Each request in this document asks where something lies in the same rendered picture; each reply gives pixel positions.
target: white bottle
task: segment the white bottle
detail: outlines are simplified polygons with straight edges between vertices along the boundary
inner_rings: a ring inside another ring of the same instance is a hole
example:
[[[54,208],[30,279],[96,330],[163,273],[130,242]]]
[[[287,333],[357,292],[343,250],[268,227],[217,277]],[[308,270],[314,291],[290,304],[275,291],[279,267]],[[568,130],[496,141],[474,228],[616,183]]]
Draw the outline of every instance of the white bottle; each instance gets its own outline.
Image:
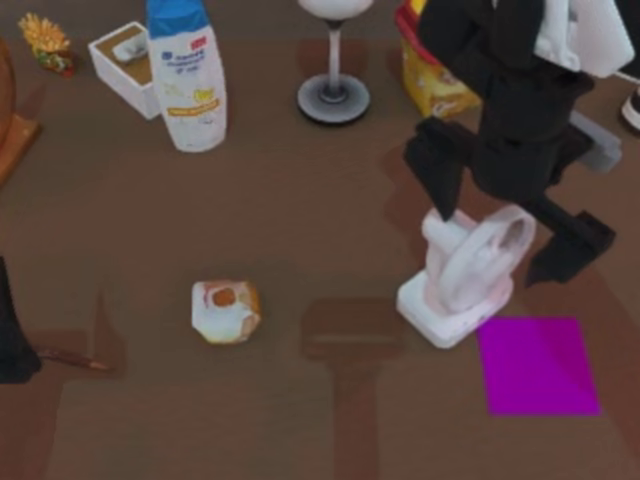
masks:
[[[227,92],[213,28],[200,0],[147,0],[149,59],[175,147],[204,152],[224,141]]]

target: blue bottle cap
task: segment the blue bottle cap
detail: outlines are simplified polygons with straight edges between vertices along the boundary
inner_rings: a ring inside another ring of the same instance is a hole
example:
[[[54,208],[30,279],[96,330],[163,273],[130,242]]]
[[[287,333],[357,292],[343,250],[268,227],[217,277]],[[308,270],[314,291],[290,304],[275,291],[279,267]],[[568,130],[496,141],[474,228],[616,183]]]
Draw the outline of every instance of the blue bottle cap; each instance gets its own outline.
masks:
[[[172,37],[209,25],[201,0],[147,0],[149,38]]]

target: white and orange package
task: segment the white and orange package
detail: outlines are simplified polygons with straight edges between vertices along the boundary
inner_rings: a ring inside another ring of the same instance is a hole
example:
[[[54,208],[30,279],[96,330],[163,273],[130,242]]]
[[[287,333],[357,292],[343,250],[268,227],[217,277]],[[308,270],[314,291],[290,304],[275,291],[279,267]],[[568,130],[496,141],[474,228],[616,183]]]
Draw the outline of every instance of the white and orange package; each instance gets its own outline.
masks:
[[[197,282],[192,290],[191,325],[212,345],[249,339],[262,321],[256,288],[249,282]]]

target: purple square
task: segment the purple square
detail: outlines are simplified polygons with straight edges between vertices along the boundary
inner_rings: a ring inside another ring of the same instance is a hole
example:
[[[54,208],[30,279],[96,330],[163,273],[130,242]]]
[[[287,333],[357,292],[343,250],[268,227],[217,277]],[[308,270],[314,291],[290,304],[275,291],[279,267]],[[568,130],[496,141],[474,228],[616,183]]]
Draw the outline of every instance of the purple square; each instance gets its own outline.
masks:
[[[494,318],[477,332],[492,415],[598,415],[574,318]]]

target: table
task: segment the table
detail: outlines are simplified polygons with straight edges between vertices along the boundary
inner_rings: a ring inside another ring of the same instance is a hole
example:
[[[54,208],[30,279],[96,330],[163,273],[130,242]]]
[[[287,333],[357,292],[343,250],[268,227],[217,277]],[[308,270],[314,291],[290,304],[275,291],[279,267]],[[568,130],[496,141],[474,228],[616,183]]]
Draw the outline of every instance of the table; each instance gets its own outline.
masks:
[[[622,80],[579,109],[622,136],[624,162],[605,176],[574,166],[552,194],[616,228],[615,247],[567,286],[524,291],[520,271],[504,312],[581,320],[605,414],[490,418],[475,340],[438,351],[405,324],[375,385],[337,400],[331,371],[303,356],[303,322],[399,321],[395,292],[423,262],[430,204],[401,159],[419,118],[397,43],[346,43],[373,107],[334,130],[294,104],[324,68],[324,40],[223,42],[230,133],[198,156],[175,152],[160,120],[90,68],[57,78],[16,44],[20,95],[42,100],[45,127],[0,192],[16,307],[33,341],[93,352],[118,373],[46,365],[0,387],[1,480],[361,480],[338,476],[359,465],[367,480],[640,479],[640,164],[616,123],[632,90]],[[466,183],[468,213],[496,205]],[[546,238],[541,228],[538,246]],[[216,349],[190,327],[190,289],[221,277],[254,281],[266,320],[247,344]]]

